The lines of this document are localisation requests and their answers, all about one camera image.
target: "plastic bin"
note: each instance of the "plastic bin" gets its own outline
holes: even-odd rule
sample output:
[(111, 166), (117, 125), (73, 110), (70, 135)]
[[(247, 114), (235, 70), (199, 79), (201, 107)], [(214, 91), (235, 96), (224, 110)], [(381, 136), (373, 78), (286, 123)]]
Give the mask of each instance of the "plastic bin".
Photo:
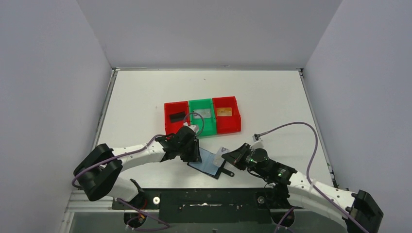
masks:
[[(216, 117), (212, 99), (190, 100), (189, 110), (190, 112), (199, 113), (205, 120), (205, 128), (199, 136), (216, 134)], [(198, 125), (200, 129), (202, 128), (202, 119), (200, 117), (190, 115), (190, 122), (192, 125)]]
[(183, 118), (189, 113), (187, 101), (165, 103), (166, 134), (176, 133), (183, 126)]
[(241, 131), (241, 119), (236, 97), (213, 98), (217, 134)]

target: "screw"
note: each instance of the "screw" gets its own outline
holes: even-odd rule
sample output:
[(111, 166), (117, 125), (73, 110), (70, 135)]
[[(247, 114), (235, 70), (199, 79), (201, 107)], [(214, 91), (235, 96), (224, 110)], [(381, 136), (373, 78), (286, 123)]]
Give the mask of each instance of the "screw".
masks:
[(159, 197), (154, 197), (153, 198), (153, 204), (159, 205), (159, 203), (160, 203), (160, 198)]
[(265, 203), (265, 198), (262, 197), (262, 196), (260, 196), (260, 197), (257, 198), (257, 202), (258, 202), (259, 204), (264, 204), (264, 203)]

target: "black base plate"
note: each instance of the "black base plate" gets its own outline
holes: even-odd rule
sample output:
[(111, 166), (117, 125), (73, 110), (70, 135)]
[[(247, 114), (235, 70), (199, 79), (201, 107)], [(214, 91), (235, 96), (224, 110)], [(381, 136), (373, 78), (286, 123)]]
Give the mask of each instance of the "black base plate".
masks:
[[(258, 197), (266, 198), (263, 188), (231, 189), (144, 189), (146, 209), (159, 209), (159, 218), (168, 223), (272, 223), (268, 208), (289, 208), (286, 200), (265, 204)], [(153, 198), (160, 197), (154, 205)], [(113, 202), (113, 209), (130, 209)]]

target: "gray cable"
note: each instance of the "gray cable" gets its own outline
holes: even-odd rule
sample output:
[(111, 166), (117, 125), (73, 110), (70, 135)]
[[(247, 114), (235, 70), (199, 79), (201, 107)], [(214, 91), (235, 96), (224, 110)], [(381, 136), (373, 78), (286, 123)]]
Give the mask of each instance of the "gray cable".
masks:
[(283, 215), (283, 217), (282, 217), (282, 218), (280, 219), (280, 221), (277, 223), (276, 228), (275, 228), (275, 231), (274, 231), (273, 233), (276, 233), (277, 230), (280, 229), (280, 227), (284, 227), (284, 228), (287, 229), (288, 231), (294, 233), (292, 229), (289, 229), (289, 227), (282, 226), (281, 223), (286, 219), (286, 217), (287, 217), (295, 208), (296, 208), (296, 207), (292, 207), (292, 208), (290, 208), (288, 211), (286, 211), (286, 213)]
[[(167, 228), (170, 227), (170, 224), (169, 224), (169, 223), (167, 223), (167, 222), (165, 222), (165, 221), (163, 221), (163, 220), (160, 220), (159, 218), (157, 218), (157, 217), (155, 217), (155, 216), (153, 216), (153, 215), (151, 215), (151, 214), (148, 214), (147, 212), (144, 212), (144, 211), (142, 211), (142, 210), (140, 210), (140, 209), (138, 209), (138, 208), (130, 205), (129, 203), (127, 203), (127, 202), (126, 202), (125, 200), (123, 200), (123, 199), (118, 198), (117, 201), (120, 202), (120, 203), (122, 203), (123, 205), (125, 205), (125, 206), (133, 209), (133, 210), (136, 210), (138, 213), (140, 213), (140, 214), (142, 214), (142, 215), (145, 215), (145, 216), (147, 216), (147, 217), (149, 217), (149, 218), (151, 218), (151, 219), (153, 219), (153, 220), (155, 220), (155, 221), (157, 221), (157, 222), (165, 225), (164, 227), (152, 228), (152, 229), (139, 229), (139, 228), (134, 228), (133, 231), (137, 231), (137, 232), (157, 232), (157, 231), (161, 231), (161, 230), (164, 230), (164, 229), (167, 229)], [(129, 225), (130, 222), (132, 222), (133, 220), (135, 220), (135, 219), (137, 219), (137, 218), (138, 218), (138, 217), (134, 217), (134, 218), (129, 219), (129, 221), (127, 221), (126, 225)]]
[[(275, 131), (275, 130), (278, 130), (278, 129), (280, 129), (280, 128), (283, 128), (283, 127), (285, 127), (285, 126), (297, 125), (297, 124), (308, 126), (308, 127), (313, 131), (313, 134), (315, 135), (315, 148), (314, 148), (313, 153), (312, 153), (312, 156), (311, 156), (311, 158), (310, 158), (310, 160), (309, 160), (308, 168), (306, 169), (306, 178), (307, 178), (309, 184), (312, 185), (312, 180), (311, 180), (310, 177), (309, 177), (309, 170), (310, 170), (310, 166), (312, 165), (313, 159), (315, 158), (316, 151), (318, 150), (318, 144), (319, 144), (319, 142), (318, 142), (318, 134), (316, 133), (316, 130), (315, 130), (311, 125), (307, 124), (306, 122), (301, 122), (301, 121), (291, 122), (291, 123), (284, 124), (284, 125), (281, 125), (281, 126), (279, 126), (279, 127), (276, 127), (276, 128), (274, 128), (274, 129), (272, 129), (272, 130), (269, 130), (269, 131), (260, 133), (260, 134), (258, 134), (258, 136), (264, 136), (264, 135), (266, 135), (266, 134), (268, 134), (268, 133), (271, 133), (271, 132), (273, 132), (273, 131)], [(333, 206), (335, 206), (339, 211), (341, 211), (348, 219), (350, 219), (350, 220), (351, 220), (357, 227), (359, 227), (364, 233), (369, 233), (369, 232), (368, 232), (362, 225), (360, 225), (350, 214), (348, 214), (344, 209), (342, 209), (342, 208), (341, 208), (340, 206), (338, 206), (335, 202), (333, 202), (330, 198), (328, 198), (328, 197), (326, 196), (326, 194), (323, 193), (318, 187), (316, 187), (315, 185), (313, 185), (313, 188), (314, 188), (316, 191), (318, 191), (318, 193), (319, 193), (320, 195), (322, 195), (322, 197), (324, 197), (328, 202), (330, 202), (330, 203), (331, 203)]]
[(199, 113), (191, 112), (191, 113), (188, 113), (188, 114), (183, 118), (183, 123), (186, 122), (186, 119), (187, 119), (188, 116), (190, 116), (190, 115), (197, 115), (197, 116), (200, 117), (200, 119), (202, 119), (202, 128), (201, 128), (201, 130), (199, 130), (199, 131), (197, 132), (197, 134), (196, 134), (196, 137), (197, 137), (197, 136), (199, 136), (199, 135), (203, 132), (203, 129), (205, 128), (205, 119), (204, 119), (203, 116), (200, 115)]

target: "small card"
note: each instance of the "small card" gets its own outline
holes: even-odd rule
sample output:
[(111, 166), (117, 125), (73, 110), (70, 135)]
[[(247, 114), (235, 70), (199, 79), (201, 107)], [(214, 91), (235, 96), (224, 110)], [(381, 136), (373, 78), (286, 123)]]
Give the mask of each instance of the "small card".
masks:
[(229, 153), (230, 150), (224, 147), (220, 147), (218, 152), (215, 155), (215, 159), (213, 160), (213, 164), (216, 166), (221, 166), (224, 162), (224, 158), (222, 158), (222, 154)]
[(218, 117), (231, 117), (232, 108), (216, 108), (216, 115)]
[[(196, 109), (193, 110), (195, 113), (199, 113), (203, 118), (211, 118), (212, 114), (210, 113), (210, 108), (206, 108), (206, 109)], [(193, 116), (194, 119), (200, 119), (200, 116), (198, 115), (194, 115)]]

